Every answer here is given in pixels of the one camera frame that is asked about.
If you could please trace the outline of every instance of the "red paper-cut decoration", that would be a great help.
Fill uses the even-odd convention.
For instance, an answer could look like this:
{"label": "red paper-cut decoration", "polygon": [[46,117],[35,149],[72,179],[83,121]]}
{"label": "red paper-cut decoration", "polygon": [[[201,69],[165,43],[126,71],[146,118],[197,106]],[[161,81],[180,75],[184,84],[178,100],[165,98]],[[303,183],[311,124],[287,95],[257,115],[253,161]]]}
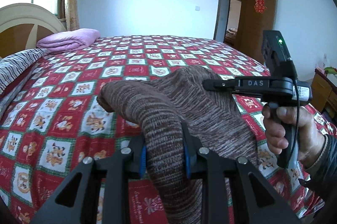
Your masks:
{"label": "red paper-cut decoration", "polygon": [[258,13],[263,13],[267,7],[265,7],[265,0],[255,0],[255,11]]}

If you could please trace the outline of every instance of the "metal screw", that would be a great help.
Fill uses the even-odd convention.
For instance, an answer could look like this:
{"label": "metal screw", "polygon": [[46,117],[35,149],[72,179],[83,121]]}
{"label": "metal screw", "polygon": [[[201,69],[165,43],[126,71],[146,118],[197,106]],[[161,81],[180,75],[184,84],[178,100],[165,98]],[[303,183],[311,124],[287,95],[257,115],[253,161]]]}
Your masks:
{"label": "metal screw", "polygon": [[131,148],[129,147],[124,147],[121,149],[121,153],[124,154],[124,155],[128,155],[132,152]]}
{"label": "metal screw", "polygon": [[247,164],[248,160],[245,157],[238,157],[238,163]]}
{"label": "metal screw", "polygon": [[207,147],[201,147],[199,148],[199,153],[203,155],[207,155],[210,152],[210,150]]}
{"label": "metal screw", "polygon": [[91,157],[85,157],[82,161],[83,161],[84,164],[89,164],[89,163],[92,163],[92,158]]}

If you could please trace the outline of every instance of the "red checkered bedspread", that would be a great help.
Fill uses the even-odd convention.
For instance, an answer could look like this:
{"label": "red checkered bedspread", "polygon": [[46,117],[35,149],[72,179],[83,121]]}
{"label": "red checkered bedspread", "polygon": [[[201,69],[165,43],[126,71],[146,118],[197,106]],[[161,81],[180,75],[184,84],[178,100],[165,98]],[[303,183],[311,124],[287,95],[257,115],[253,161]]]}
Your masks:
{"label": "red checkered bedspread", "polygon": [[[97,104],[96,96],[105,83],[151,80],[186,65],[202,65],[223,79],[268,75],[259,63],[227,45],[175,36],[101,38],[84,50],[49,55],[39,62],[0,121],[0,195],[22,223],[29,223],[34,211],[85,156],[111,156],[140,133],[137,125]],[[302,166],[278,168],[267,148],[262,104],[240,96],[235,101],[257,137],[262,174],[298,216],[313,209],[319,199],[297,180],[309,178]],[[322,133],[336,134],[336,128],[313,107],[307,109]],[[129,195],[133,224],[167,223],[149,180],[130,182]],[[101,223],[102,198],[98,211],[97,223]]]}

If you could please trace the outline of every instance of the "label sticker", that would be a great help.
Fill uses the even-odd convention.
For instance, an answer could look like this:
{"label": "label sticker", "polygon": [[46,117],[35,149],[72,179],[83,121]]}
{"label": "label sticker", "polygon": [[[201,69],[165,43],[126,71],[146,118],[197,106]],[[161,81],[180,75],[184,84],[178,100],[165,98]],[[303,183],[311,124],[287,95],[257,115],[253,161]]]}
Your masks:
{"label": "label sticker", "polygon": [[[298,90],[298,95],[301,101],[309,100],[309,94],[310,94],[309,87],[298,86],[297,90]],[[293,100],[297,100],[295,86],[293,86]]]}

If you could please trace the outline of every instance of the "sleeve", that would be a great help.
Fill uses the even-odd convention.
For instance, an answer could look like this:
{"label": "sleeve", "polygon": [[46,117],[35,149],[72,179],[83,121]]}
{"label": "sleeve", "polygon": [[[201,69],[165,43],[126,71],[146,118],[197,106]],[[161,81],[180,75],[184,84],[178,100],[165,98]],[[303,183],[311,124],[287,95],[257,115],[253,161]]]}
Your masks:
{"label": "sleeve", "polygon": [[299,179],[300,184],[318,194],[324,201],[329,199],[331,189],[337,183],[337,139],[326,135],[325,148],[319,159],[310,168],[319,165],[311,180]]}

